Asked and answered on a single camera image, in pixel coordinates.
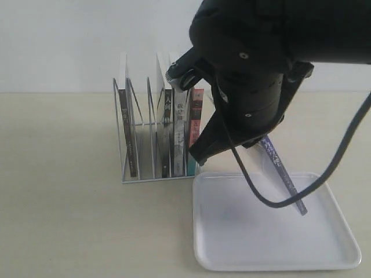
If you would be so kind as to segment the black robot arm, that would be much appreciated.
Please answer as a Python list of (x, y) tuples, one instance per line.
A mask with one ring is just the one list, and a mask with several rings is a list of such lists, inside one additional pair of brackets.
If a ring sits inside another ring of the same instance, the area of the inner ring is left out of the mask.
[(369, 64), (370, 2), (203, 1), (190, 39), (216, 106), (190, 148), (205, 163), (274, 129), (314, 63)]

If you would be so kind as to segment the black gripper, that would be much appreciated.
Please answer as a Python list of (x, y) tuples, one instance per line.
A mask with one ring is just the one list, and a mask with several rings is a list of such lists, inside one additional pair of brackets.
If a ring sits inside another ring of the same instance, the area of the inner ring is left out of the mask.
[(256, 145), (283, 121), (313, 69), (313, 64), (298, 61), (287, 74), (254, 74), (239, 81), (218, 76), (212, 84), (215, 112), (190, 147), (190, 155), (202, 166), (232, 147)]

